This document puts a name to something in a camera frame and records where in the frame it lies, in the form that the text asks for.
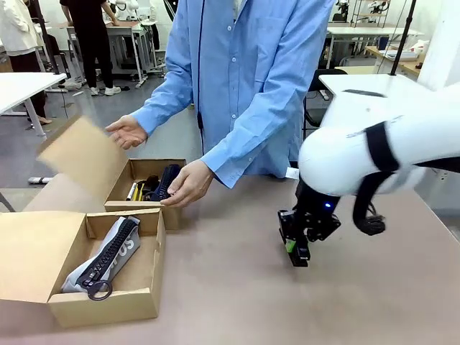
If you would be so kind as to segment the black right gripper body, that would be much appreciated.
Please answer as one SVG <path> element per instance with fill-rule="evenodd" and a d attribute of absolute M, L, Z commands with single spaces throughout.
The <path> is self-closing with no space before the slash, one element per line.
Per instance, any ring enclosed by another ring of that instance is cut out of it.
<path fill-rule="evenodd" d="M 295 217 L 302 230 L 306 230 L 308 241 L 323 241 L 340 227 L 341 222 L 334 214 L 340 196 L 319 193 L 302 179 L 299 179 L 295 196 Z"/>

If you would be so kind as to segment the person's left hand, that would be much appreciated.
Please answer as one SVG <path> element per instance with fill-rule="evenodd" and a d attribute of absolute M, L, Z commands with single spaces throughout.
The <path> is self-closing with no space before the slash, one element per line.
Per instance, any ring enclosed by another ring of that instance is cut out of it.
<path fill-rule="evenodd" d="M 202 160 L 195 160 L 180 170 L 167 189 L 170 197 L 160 203 L 163 206 L 186 207 L 204 197 L 213 177 L 213 172 Z"/>

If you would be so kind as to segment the person's right hand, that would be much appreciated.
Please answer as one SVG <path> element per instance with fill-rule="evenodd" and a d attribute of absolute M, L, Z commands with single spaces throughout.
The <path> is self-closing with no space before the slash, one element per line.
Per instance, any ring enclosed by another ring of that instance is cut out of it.
<path fill-rule="evenodd" d="M 138 147 L 148 135 L 132 115 L 124 115 L 106 127 L 111 140 L 123 150 Z"/>

